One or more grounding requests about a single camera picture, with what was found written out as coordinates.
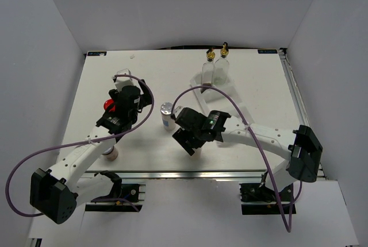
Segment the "red lid sauce jar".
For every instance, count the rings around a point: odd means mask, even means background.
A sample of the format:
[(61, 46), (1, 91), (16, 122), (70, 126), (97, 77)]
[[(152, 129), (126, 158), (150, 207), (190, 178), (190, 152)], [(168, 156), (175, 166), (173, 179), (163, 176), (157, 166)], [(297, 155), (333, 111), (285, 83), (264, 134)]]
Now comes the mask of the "red lid sauce jar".
[(113, 99), (108, 99), (104, 104), (103, 108), (106, 112), (114, 112), (116, 109), (115, 102)]

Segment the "clear glass cruet bottle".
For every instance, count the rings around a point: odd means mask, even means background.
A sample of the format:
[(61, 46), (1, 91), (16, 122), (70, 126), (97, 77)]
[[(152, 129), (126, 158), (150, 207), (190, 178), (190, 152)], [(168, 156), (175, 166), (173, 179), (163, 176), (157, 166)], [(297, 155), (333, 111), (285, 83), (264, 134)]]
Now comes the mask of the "clear glass cruet bottle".
[(221, 86), (225, 84), (228, 76), (229, 61), (227, 56), (229, 54), (228, 43), (224, 42), (220, 50), (220, 58), (214, 64), (212, 83), (214, 86)]

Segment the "glass cruet dark powder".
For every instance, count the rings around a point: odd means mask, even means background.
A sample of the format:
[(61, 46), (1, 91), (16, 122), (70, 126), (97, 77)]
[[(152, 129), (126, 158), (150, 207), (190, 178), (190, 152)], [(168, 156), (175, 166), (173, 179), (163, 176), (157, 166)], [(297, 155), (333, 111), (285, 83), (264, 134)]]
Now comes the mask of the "glass cruet dark powder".
[(204, 86), (212, 85), (213, 71), (214, 71), (214, 48), (211, 47), (206, 52), (206, 62), (202, 65), (201, 84)]

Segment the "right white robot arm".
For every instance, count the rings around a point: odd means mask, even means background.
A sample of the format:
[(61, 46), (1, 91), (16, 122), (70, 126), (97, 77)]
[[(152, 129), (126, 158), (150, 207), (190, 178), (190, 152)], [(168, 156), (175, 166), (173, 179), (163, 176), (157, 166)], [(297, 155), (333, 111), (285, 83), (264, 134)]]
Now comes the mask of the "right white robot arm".
[(267, 169), (259, 186), (260, 195), (273, 200), (296, 181), (314, 183), (317, 180), (323, 147), (313, 130), (300, 125), (296, 130), (273, 129), (255, 123), (246, 125), (238, 117), (213, 110), (203, 115), (184, 107), (174, 114), (179, 129), (173, 134), (177, 143), (193, 155), (207, 142), (243, 144), (262, 148), (282, 158), (273, 169)]

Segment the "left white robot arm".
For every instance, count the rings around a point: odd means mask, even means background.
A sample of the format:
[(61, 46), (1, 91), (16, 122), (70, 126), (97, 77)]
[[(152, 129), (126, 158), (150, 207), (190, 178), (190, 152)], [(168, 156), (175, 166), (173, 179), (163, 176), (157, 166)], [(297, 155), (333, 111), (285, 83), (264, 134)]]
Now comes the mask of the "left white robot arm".
[(93, 178), (81, 177), (102, 155), (112, 151), (123, 135), (137, 128), (139, 113), (154, 105), (152, 91), (144, 80), (109, 91), (112, 104), (96, 122), (84, 144), (78, 144), (60, 162), (36, 170), (31, 177), (30, 204), (54, 223), (62, 224), (75, 209), (92, 200), (110, 201), (121, 196), (121, 178), (99, 171)]

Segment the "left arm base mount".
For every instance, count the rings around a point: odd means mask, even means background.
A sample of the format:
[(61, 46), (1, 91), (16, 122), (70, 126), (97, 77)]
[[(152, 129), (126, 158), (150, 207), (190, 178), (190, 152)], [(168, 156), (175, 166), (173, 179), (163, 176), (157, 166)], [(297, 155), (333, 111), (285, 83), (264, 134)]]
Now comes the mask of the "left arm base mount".
[(143, 206), (143, 185), (126, 184), (118, 174), (110, 171), (102, 171), (99, 174), (107, 177), (113, 183), (108, 195), (98, 197), (85, 205), (86, 212), (103, 213), (138, 213)]

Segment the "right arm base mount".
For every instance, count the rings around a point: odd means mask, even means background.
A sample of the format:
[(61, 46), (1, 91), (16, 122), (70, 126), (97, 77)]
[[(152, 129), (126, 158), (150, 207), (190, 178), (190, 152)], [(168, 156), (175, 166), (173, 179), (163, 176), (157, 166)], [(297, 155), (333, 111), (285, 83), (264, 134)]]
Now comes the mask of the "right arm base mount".
[[(296, 205), (291, 205), (293, 184), (279, 192), (283, 212), (287, 215), (292, 210), (296, 214)], [(261, 182), (240, 183), (241, 211), (243, 215), (280, 215), (275, 192)]]

